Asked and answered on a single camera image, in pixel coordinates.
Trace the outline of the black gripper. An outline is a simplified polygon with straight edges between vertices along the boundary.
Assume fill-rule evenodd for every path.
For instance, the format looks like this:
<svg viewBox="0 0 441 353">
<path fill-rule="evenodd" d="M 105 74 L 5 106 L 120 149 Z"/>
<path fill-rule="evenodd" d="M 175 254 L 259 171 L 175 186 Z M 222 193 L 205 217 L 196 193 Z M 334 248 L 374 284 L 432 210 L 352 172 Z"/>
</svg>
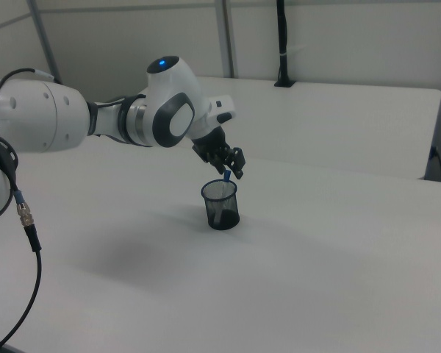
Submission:
<svg viewBox="0 0 441 353">
<path fill-rule="evenodd" d="M 245 166 L 243 150 L 238 147 L 231 149 L 226 142 L 222 127 L 214 128 L 202 138 L 192 140 L 193 150 L 206 163 L 213 164 L 219 174 L 225 172 L 224 164 L 234 174 L 236 179 L 242 179 Z"/>
</svg>

